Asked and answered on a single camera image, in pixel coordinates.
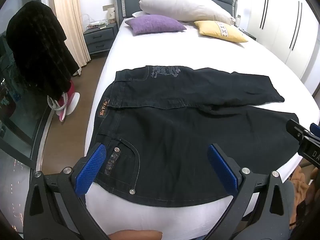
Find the person's left hand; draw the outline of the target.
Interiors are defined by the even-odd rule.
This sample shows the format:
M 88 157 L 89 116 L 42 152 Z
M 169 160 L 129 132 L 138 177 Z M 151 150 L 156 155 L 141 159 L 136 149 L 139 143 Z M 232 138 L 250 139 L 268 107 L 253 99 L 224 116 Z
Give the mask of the person's left hand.
M 120 230 L 108 235 L 111 240 L 161 240 L 162 236 L 157 230 Z

